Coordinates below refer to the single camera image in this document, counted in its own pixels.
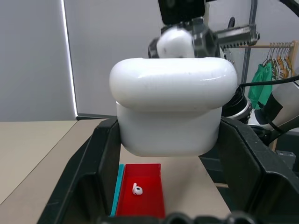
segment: black cable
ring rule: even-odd
[[[290,83],[290,82],[294,82],[294,81],[297,81],[297,80],[299,80],[299,75],[291,77],[291,78],[275,80],[275,81],[243,83],[243,84],[240,84],[240,86],[245,87],[245,86],[257,86],[257,85],[277,85],[277,84],[283,84],[283,83]]]

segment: table surface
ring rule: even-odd
[[[0,123],[0,220],[36,223],[68,160],[103,120]],[[161,163],[166,214],[230,213],[197,156],[137,157],[121,148],[120,163]]]

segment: red tray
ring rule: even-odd
[[[133,195],[134,183],[142,187],[142,195]],[[125,166],[116,216],[165,218],[161,164],[127,164]]]

